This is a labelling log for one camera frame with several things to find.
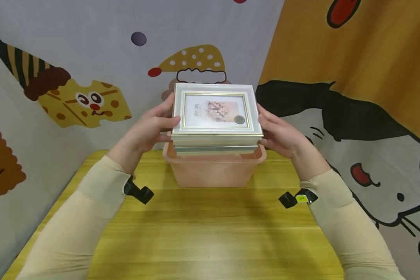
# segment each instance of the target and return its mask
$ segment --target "yellow table surface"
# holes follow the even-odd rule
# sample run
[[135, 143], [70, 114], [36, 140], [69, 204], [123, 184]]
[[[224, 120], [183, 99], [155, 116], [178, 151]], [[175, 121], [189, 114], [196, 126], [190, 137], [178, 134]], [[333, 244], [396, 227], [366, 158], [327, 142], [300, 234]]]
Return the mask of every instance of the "yellow table surface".
[[[15, 279], [48, 220], [105, 153], [86, 159], [3, 279]], [[285, 209], [278, 201], [299, 190], [299, 179], [273, 151], [245, 188], [181, 188], [162, 151], [143, 156], [135, 182], [154, 197], [147, 205], [125, 200], [101, 237], [90, 279], [343, 279], [306, 204]]]

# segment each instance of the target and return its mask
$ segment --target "orange cloth backdrop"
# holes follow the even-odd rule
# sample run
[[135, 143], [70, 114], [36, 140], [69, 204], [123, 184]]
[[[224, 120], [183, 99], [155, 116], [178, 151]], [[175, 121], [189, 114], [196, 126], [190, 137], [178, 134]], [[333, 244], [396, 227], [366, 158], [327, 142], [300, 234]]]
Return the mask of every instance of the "orange cloth backdrop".
[[257, 100], [310, 138], [420, 279], [420, 0], [286, 0]]

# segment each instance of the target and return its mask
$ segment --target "small label sticker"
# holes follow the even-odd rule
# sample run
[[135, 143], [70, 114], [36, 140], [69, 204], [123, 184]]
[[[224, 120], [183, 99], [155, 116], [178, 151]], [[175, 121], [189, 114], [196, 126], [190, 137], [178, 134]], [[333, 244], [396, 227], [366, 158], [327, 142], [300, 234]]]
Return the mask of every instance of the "small label sticker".
[[235, 117], [235, 122], [236, 122], [237, 124], [243, 124], [245, 121], [246, 121], [246, 120], [245, 120], [245, 118], [244, 118], [242, 115], [237, 115], [237, 116]]
[[296, 200], [298, 203], [310, 202], [306, 195], [303, 194], [296, 195]]

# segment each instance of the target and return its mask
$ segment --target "cartoon eye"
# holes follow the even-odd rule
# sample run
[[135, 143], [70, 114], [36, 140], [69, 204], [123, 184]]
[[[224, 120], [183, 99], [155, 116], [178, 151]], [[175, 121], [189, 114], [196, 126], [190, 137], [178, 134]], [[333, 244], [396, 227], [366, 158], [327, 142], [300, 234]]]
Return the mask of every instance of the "cartoon eye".
[[399, 201], [404, 201], [404, 194], [402, 194], [401, 192], [399, 192], [399, 193], [397, 194], [397, 199], [398, 199]]
[[98, 92], [89, 93], [89, 98], [93, 101], [93, 103], [97, 103], [99, 106], [103, 106], [104, 104], [104, 98]]
[[89, 103], [90, 103], [89, 98], [87, 98], [87, 96], [85, 96], [84, 94], [78, 92], [76, 94], [76, 100], [81, 106], [86, 107], [86, 108], [89, 107]]

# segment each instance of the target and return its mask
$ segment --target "white picture frame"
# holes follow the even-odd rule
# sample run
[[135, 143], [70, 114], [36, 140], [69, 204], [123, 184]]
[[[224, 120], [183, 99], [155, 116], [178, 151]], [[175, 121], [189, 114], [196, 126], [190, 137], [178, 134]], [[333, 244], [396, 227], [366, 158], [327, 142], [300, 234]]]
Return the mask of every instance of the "white picture frame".
[[176, 83], [172, 135], [262, 135], [251, 85]]

